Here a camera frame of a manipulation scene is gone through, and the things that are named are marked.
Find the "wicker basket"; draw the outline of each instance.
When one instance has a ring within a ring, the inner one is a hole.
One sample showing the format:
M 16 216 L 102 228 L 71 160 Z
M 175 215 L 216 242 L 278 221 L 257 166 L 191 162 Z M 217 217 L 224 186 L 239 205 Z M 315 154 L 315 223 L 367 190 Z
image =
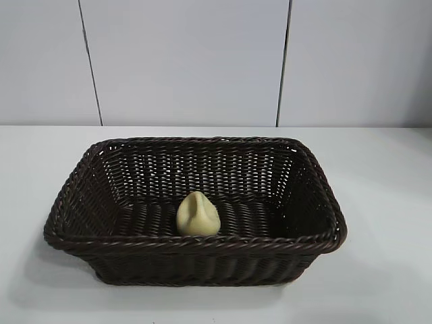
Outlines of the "wicker basket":
M 200 190 L 217 236 L 181 237 L 176 211 Z M 347 234 L 312 153 L 286 138 L 131 138 L 91 146 L 44 228 L 54 248 L 115 285 L 257 286 L 292 281 Z

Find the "yellow object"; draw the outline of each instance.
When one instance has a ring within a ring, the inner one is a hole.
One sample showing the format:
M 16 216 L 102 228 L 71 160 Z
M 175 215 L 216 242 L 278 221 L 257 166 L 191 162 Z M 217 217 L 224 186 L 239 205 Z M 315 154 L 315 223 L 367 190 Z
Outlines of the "yellow object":
M 200 191 L 190 193 L 177 211 L 177 229 L 181 235 L 216 235 L 221 221 L 216 207 Z

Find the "white table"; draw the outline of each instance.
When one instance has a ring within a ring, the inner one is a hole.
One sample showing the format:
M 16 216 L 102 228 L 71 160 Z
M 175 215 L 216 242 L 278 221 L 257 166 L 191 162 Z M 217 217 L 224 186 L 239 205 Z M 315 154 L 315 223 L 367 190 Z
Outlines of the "white table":
M 42 228 L 94 142 L 286 136 L 327 174 L 348 224 L 337 252 L 284 287 L 114 287 L 53 250 Z M 430 323 L 432 130 L 0 127 L 0 323 Z

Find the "white wall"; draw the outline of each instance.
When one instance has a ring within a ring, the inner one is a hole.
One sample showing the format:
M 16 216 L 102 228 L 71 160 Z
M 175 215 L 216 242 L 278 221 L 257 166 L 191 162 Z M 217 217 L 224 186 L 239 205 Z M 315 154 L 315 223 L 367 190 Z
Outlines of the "white wall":
M 82 0 L 105 125 L 274 126 L 288 0 Z M 432 1 L 293 0 L 281 126 L 432 126 Z M 98 125 L 78 0 L 0 4 L 0 125 Z
M 105 125 L 275 125 L 288 0 L 82 10 Z
M 0 125 L 98 125 L 78 3 L 0 3 Z
M 432 126 L 431 0 L 294 0 L 281 126 Z

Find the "soft toy pear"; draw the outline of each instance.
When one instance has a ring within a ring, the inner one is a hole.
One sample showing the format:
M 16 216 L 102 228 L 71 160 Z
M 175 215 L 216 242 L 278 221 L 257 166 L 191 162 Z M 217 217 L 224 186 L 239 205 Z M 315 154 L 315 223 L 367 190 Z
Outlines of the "soft toy pear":
M 181 235 L 216 235 L 221 221 L 216 207 L 199 191 L 190 193 L 177 211 L 177 229 Z

